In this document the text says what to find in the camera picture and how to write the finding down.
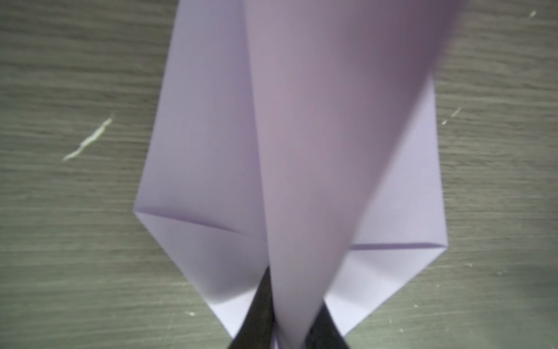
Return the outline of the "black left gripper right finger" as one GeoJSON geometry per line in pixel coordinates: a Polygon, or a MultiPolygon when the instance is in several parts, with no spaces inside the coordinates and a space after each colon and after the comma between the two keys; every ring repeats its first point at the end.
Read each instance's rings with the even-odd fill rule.
{"type": "Polygon", "coordinates": [[[349,349],[324,303],[306,336],[307,349],[349,349]]]}

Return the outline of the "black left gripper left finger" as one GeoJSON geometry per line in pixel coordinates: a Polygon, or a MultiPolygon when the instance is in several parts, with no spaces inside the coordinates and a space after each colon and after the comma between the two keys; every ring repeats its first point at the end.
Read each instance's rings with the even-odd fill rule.
{"type": "Polygon", "coordinates": [[[254,299],[238,334],[229,349],[269,349],[272,345],[274,326],[273,291],[270,268],[260,280],[254,299]]]}

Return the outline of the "lilac square paper sheet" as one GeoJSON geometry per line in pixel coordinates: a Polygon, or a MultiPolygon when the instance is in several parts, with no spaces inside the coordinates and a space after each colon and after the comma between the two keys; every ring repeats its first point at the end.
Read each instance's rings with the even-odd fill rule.
{"type": "Polygon", "coordinates": [[[179,1],[134,213],[233,339],[340,334],[448,248],[433,74],[463,1],[179,1]]]}

